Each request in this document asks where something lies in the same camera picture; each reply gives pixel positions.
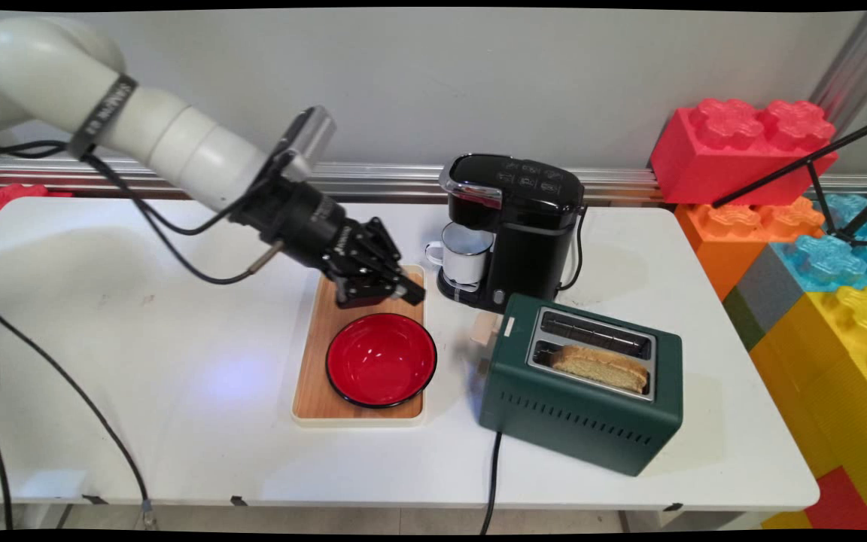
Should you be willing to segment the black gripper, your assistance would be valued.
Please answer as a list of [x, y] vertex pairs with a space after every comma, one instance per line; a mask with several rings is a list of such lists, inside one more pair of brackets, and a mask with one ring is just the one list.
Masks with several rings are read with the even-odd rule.
[[[426, 297], [426, 289], [400, 266], [400, 251], [382, 220], [355, 222], [344, 206], [309, 183], [281, 176], [258, 179], [231, 221], [252, 227], [265, 243], [279, 244], [285, 256], [331, 277], [340, 309], [385, 300], [418, 306]], [[346, 254], [351, 238], [354, 260]]]

